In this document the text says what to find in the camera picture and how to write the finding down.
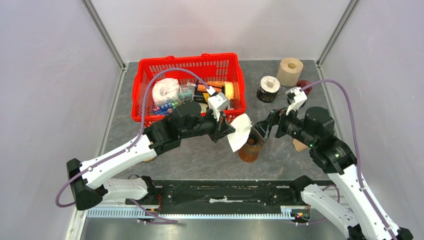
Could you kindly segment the dark glass coffee dripper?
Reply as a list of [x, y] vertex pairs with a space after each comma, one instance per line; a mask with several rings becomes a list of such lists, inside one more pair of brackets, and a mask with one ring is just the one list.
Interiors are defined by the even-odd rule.
[[246, 144], [251, 147], [259, 147], [265, 144], [266, 140], [260, 135], [260, 133], [255, 129], [251, 128], [248, 135]]

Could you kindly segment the white paper coffee filter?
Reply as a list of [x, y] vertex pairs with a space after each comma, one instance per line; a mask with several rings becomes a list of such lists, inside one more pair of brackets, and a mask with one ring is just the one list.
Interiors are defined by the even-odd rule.
[[227, 139], [231, 147], [231, 150], [233, 152], [236, 152], [248, 141], [249, 134], [252, 128], [252, 122], [249, 116], [246, 113], [244, 113], [237, 116], [230, 123], [230, 125], [234, 127], [235, 132], [230, 133], [227, 136]]

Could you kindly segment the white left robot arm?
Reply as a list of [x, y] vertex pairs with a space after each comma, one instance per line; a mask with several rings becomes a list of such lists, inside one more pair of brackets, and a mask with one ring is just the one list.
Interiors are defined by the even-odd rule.
[[234, 133], [236, 129], [228, 123], [224, 113], [229, 105], [229, 100], [211, 97], [209, 109], [201, 115], [200, 104], [186, 100], [126, 144], [91, 160], [69, 160], [66, 169], [77, 210], [88, 210], [103, 201], [119, 198], [152, 204], [157, 191], [150, 177], [122, 180], [114, 179], [114, 175], [178, 148], [183, 139], [208, 135], [217, 142]]

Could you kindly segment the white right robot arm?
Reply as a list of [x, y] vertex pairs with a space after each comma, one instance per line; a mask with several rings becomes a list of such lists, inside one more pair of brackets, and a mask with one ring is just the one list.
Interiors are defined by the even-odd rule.
[[305, 203], [330, 220], [348, 240], [412, 240], [407, 228], [398, 226], [383, 210], [358, 174], [359, 160], [351, 148], [335, 136], [335, 121], [327, 109], [310, 107], [304, 119], [296, 111], [272, 110], [268, 117], [254, 124], [263, 139], [277, 126], [276, 138], [288, 135], [310, 148], [312, 161], [338, 187], [350, 208], [325, 195], [309, 177], [301, 176], [290, 184], [289, 200]]

